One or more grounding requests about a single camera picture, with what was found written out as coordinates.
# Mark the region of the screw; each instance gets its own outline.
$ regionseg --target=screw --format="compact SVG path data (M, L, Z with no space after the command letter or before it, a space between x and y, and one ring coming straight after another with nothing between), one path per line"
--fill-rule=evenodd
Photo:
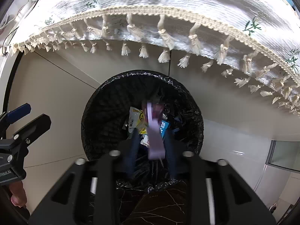
M84 158L78 158L75 161L75 164L80 166L80 165L83 165L85 162L86 162L86 160Z
M109 155L112 157L117 157L117 156L121 155L121 152L118 150L113 150L113 151L109 152Z
M184 152L182 153L182 155L183 155L184 157L193 157L193 156L194 156L194 153L191 152L191 151L184 151Z
M217 162L220 166L228 165L228 162L225 159L219 159Z
M13 156L12 156L12 155L9 155L8 158L7 158L7 161L8 161L8 162L11 162L12 159L13 159Z

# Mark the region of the black trash bag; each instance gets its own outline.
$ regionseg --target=black trash bag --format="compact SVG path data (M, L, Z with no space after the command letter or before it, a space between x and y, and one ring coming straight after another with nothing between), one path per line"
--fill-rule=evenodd
M142 102L163 103L174 139L186 149L199 154L203 143L201 111L188 90L164 74L133 70L105 81L86 104L81 121L81 138L87 158L99 159L104 153L118 149L128 138L122 129L130 107L142 109ZM140 145L135 172L131 180L117 180L117 188L151 192L166 188L177 181L171 179L166 160L149 161L147 149Z

